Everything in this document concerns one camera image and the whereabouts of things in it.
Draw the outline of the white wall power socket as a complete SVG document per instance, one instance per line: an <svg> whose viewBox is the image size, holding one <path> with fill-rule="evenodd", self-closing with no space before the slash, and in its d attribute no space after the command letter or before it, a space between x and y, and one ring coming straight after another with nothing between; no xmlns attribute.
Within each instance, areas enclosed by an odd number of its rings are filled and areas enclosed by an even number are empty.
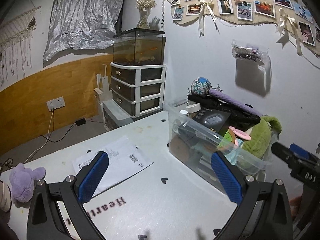
<svg viewBox="0 0 320 240"><path fill-rule="evenodd" d="M63 96L61 96L57 99L52 99L52 100L47 101L47 107L48 107L49 111L60 109L62 107L65 107L65 105L66 104L65 104Z"/></svg>

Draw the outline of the brown round plush item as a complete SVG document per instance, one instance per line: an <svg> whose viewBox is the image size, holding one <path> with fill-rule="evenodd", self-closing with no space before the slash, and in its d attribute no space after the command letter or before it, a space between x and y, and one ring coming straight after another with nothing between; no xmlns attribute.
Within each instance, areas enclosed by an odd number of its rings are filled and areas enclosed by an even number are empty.
<svg viewBox="0 0 320 240"><path fill-rule="evenodd" d="M189 147L178 135L175 135L169 142L169 152L182 163L188 163Z"/></svg>

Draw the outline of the black knit glove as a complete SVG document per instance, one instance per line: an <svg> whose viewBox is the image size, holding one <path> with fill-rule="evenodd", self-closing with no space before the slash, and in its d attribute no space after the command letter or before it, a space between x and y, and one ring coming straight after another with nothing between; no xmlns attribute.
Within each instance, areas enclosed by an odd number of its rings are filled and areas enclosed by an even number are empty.
<svg viewBox="0 0 320 240"><path fill-rule="evenodd" d="M188 100L199 103L202 108L230 113L230 125L242 131L246 131L249 128L259 124L261 120L258 115L248 113L247 111L244 111L241 108L229 103L221 102L217 98L210 95L198 96L189 94Z"/></svg>

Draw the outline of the glass fish tank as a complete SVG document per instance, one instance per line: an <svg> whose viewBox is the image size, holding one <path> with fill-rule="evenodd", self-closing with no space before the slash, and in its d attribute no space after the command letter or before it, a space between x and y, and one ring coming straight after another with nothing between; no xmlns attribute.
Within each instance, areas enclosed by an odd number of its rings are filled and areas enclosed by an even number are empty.
<svg viewBox="0 0 320 240"><path fill-rule="evenodd" d="M114 35L113 62L125 66L163 64L165 32L134 28Z"/></svg>

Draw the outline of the purple handled round hairbrush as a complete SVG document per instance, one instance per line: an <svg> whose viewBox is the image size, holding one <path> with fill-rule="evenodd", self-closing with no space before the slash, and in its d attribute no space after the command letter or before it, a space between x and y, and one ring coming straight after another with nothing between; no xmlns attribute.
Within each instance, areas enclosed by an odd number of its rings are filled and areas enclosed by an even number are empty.
<svg viewBox="0 0 320 240"><path fill-rule="evenodd" d="M227 94L224 94L219 90L213 89L210 81L205 77L196 78L191 83L190 91L191 91L191 94L193 95L198 95L198 96L210 95L217 98L218 100L221 100L225 103L229 103L235 107L238 107L243 111L246 111L247 113L257 115L259 117L263 116L259 111L249 107L248 105L231 98L230 96L228 96Z"/></svg>

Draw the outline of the black power adapter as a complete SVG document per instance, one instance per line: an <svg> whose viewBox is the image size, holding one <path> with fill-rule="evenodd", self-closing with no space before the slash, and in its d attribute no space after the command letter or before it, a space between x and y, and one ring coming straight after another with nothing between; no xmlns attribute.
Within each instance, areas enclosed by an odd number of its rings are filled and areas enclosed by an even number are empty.
<svg viewBox="0 0 320 240"><path fill-rule="evenodd" d="M81 119L78 119L78 120L76 120L75 121L75 125L76 126L81 126L81 125L84 125L84 124L86 124L86 119L85 118L81 118Z"/></svg>

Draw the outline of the cork photo board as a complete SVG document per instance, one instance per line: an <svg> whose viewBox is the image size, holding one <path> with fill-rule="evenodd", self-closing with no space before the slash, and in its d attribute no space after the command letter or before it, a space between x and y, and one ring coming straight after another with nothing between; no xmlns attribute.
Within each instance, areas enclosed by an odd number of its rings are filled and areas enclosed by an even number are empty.
<svg viewBox="0 0 320 240"><path fill-rule="evenodd" d="M204 18L225 20L234 25L275 24L278 33L290 33L319 55L319 23L302 0L164 0L170 4L172 20L178 25L198 23L204 35Z"/></svg>

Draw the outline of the purple plush toy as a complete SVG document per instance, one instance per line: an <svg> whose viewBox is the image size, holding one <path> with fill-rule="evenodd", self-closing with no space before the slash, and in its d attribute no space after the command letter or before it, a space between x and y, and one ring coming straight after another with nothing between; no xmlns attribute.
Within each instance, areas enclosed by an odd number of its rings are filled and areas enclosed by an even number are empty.
<svg viewBox="0 0 320 240"><path fill-rule="evenodd" d="M12 198L20 203L29 202L34 194L35 182L43 179L45 175L44 167L32 170L19 163L9 176Z"/></svg>

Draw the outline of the black product box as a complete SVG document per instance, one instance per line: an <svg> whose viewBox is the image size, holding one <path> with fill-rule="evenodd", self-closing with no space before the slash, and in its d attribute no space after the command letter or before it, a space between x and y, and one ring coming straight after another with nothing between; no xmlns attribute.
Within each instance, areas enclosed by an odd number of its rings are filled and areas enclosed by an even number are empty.
<svg viewBox="0 0 320 240"><path fill-rule="evenodd" d="M230 116L228 112L203 108L193 117L193 120L212 132L224 136L229 129Z"/></svg>

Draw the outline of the clear plastic storage bin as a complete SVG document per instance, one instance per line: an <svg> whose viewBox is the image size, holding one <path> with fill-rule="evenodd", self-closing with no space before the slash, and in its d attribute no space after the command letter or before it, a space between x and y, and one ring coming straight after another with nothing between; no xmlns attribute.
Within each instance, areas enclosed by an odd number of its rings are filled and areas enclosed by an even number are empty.
<svg viewBox="0 0 320 240"><path fill-rule="evenodd" d="M222 137L212 132L202 124L182 114L180 111L183 110L184 107L185 105L175 106L170 104L164 106L169 117L169 142L175 135L178 135L189 147L189 161L185 165L220 192L225 193L225 190L212 169L211 157L216 151L223 153L223 151L227 149L226 146L222 145L224 142L232 147L237 146L235 144L236 138L229 133ZM257 181L267 181L267 170L271 164L268 165L265 170L255 174L244 174L242 170L239 170L244 175L252 175Z"/></svg>

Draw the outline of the macrame wall hanging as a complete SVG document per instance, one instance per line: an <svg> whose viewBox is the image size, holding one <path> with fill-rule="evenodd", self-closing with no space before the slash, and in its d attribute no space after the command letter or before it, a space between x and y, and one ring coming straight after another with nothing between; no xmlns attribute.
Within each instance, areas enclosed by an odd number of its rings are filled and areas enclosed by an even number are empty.
<svg viewBox="0 0 320 240"><path fill-rule="evenodd" d="M30 9L1 25L1 88L10 77L25 78L25 70L32 68L31 39L39 9Z"/></svg>

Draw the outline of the vase with dried flowers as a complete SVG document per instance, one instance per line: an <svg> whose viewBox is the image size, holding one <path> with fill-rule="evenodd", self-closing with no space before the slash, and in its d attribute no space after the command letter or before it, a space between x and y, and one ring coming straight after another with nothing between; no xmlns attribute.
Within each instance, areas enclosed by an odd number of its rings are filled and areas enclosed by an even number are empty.
<svg viewBox="0 0 320 240"><path fill-rule="evenodd" d="M157 7L155 0L136 0L136 8L139 11L139 21L136 28L150 29L148 18L151 15L151 10Z"/></svg>

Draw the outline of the white plastic drawer unit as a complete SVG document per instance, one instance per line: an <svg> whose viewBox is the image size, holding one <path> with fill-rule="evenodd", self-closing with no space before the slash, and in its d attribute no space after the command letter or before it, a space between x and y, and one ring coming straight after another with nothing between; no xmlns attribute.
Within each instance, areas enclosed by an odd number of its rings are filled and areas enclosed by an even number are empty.
<svg viewBox="0 0 320 240"><path fill-rule="evenodd" d="M125 66L111 63L111 90L114 102L132 118L160 111L163 107L164 64Z"/></svg>

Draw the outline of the white printed paper sheet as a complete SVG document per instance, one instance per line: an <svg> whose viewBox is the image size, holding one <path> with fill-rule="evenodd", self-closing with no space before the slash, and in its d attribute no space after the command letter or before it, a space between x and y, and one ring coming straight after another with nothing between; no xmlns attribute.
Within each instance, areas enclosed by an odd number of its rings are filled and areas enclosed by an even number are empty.
<svg viewBox="0 0 320 240"><path fill-rule="evenodd" d="M107 153L109 166L93 196L97 196L114 185L134 176L153 163L127 136L123 136L98 150L90 151L73 159L72 165L75 172L78 173L81 168L88 165L100 151Z"/></svg>

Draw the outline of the clear wall mounted organizer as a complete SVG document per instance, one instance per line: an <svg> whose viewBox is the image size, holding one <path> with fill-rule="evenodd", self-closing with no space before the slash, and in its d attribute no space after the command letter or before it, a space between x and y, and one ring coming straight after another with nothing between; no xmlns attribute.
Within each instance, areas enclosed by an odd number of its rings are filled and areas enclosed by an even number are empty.
<svg viewBox="0 0 320 240"><path fill-rule="evenodd" d="M237 60L255 62L263 66L267 62L268 48L239 40L232 40L232 56Z"/></svg>

